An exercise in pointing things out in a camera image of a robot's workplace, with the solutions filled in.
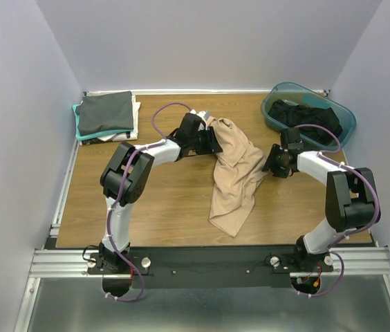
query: teal basket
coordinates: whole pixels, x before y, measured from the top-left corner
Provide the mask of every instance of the teal basket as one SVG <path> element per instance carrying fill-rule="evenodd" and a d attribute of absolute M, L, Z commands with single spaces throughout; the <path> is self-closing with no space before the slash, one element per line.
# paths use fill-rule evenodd
<path fill-rule="evenodd" d="M 319 107 L 321 109 L 328 109 L 331 107 L 338 119 L 340 119 L 342 133 L 339 136 L 339 140 L 341 147 L 345 146 L 345 144 L 349 141 L 349 138 L 352 136 L 352 133 L 356 128 L 356 118 L 346 107 L 328 99 L 327 97 L 324 97 L 323 95 L 313 92 L 312 90 L 304 88 L 301 85 L 292 82 L 284 82 L 276 85 L 261 104 L 261 112 L 264 115 L 266 125 L 275 131 L 280 132 L 282 129 L 288 128 L 285 124 L 275 120 L 267 114 L 266 109 L 270 109 L 272 104 L 278 99 L 285 101 L 288 100 L 294 102 L 295 104 L 309 107 Z M 314 150 L 337 149 L 336 142 L 332 142 L 330 145 L 323 145 L 305 135 L 301 135 L 301 138 L 306 145 Z"/>

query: beige cloth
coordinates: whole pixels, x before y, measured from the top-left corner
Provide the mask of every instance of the beige cloth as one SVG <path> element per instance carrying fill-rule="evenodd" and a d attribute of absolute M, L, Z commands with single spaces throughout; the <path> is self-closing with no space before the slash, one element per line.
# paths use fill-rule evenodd
<path fill-rule="evenodd" d="M 235 237 L 252 211 L 255 190 L 267 174 L 261 171 L 266 159 L 232 121 L 211 117 L 207 125 L 214 128 L 223 148 L 216 154 L 209 221 Z"/>

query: wooden table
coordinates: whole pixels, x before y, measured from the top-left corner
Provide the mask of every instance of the wooden table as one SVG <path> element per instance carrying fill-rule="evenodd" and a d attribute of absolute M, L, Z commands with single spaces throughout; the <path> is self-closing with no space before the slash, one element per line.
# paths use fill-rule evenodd
<path fill-rule="evenodd" d="M 208 109 L 216 118 L 229 118 L 255 146 L 268 154 L 279 135 L 267 128 L 260 112 L 265 95 L 138 95 L 142 102 L 139 139 L 157 141 L 150 120 L 162 105 L 179 100 L 197 111 Z M 186 109 L 172 106 L 157 117 L 157 125 L 170 133 L 179 126 Z M 68 191 L 58 248 L 98 244 L 104 234 L 106 205 L 100 176 L 118 143 L 82 146 Z M 335 155 L 344 160 L 343 153 Z M 266 176 L 255 194 L 255 207 L 233 239 L 208 221 L 215 155 L 185 158 L 152 169 L 147 186 L 136 202 L 130 226 L 132 246 L 213 246 L 294 243 L 324 217 L 325 187 L 296 173 L 282 179 Z M 370 242 L 368 232 L 350 242 Z"/>

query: stack of folded clothes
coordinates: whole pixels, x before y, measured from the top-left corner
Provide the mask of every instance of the stack of folded clothes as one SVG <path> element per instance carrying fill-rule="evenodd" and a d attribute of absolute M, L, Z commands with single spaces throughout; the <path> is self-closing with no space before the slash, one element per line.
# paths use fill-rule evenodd
<path fill-rule="evenodd" d="M 72 108 L 77 124 L 75 136 L 81 145 L 138 137 L 140 103 L 130 91 L 86 96 Z"/>

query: black cloth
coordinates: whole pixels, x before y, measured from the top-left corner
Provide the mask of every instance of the black cloth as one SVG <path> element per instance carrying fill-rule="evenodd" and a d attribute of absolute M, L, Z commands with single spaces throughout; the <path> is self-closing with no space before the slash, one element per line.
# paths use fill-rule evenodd
<path fill-rule="evenodd" d="M 331 107 L 328 109 L 320 109 L 318 107 L 307 107 L 304 105 L 293 106 L 286 104 L 282 100 L 277 100 L 266 111 L 269 116 L 284 123 L 288 127 L 312 124 L 330 130 L 336 137 L 339 137 L 342 133 L 340 119 L 338 119 Z M 318 128 L 301 128 L 300 131 L 305 136 L 323 145 L 329 145 L 333 141 L 329 134 Z"/>
<path fill-rule="evenodd" d="M 90 135 L 108 130 L 132 130 L 132 92 L 84 97 L 75 109 L 80 115 L 80 135 Z"/>

